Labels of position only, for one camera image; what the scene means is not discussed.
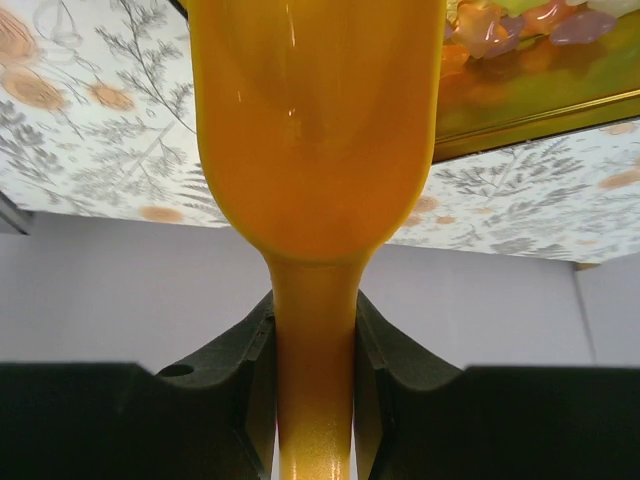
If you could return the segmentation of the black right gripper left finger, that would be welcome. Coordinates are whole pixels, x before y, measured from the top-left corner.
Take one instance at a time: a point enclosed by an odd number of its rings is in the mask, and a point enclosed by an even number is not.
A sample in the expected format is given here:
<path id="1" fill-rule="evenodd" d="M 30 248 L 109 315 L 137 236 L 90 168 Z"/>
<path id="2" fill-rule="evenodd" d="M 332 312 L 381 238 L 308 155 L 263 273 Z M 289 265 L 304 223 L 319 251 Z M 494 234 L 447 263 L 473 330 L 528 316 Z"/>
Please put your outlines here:
<path id="1" fill-rule="evenodd" d="M 5 363 L 5 479 L 267 479 L 276 433 L 273 299 L 192 354 Z"/>

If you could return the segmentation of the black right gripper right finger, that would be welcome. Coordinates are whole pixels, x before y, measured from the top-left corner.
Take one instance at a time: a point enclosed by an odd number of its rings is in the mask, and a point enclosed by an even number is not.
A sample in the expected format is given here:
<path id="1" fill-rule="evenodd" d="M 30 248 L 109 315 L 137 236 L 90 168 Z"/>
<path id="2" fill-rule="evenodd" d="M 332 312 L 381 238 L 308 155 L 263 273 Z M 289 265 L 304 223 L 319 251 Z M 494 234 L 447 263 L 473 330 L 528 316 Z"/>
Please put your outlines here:
<path id="1" fill-rule="evenodd" d="M 361 479 L 635 479 L 632 368 L 457 368 L 357 301 Z"/>

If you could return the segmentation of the yellow plastic scoop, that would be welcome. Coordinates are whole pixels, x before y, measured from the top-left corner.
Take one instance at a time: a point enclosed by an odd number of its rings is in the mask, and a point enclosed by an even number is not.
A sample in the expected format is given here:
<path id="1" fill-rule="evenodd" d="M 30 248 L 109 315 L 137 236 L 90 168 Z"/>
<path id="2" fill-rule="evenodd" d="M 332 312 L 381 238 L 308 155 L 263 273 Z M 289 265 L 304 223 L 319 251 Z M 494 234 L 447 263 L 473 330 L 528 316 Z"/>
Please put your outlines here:
<path id="1" fill-rule="evenodd" d="M 190 1 L 201 164 L 265 259 L 280 475 L 350 475 L 356 303 L 432 161 L 441 1 Z"/>

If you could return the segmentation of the square tin of star candies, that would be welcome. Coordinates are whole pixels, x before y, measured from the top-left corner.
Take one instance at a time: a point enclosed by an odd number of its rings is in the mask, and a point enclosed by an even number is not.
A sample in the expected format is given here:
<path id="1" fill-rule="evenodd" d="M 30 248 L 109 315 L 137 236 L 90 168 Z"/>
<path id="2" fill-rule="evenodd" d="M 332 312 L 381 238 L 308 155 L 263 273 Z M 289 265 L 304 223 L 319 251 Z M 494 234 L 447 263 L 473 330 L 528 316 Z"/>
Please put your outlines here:
<path id="1" fill-rule="evenodd" d="M 447 2 L 435 161 L 638 114 L 638 2 Z"/>

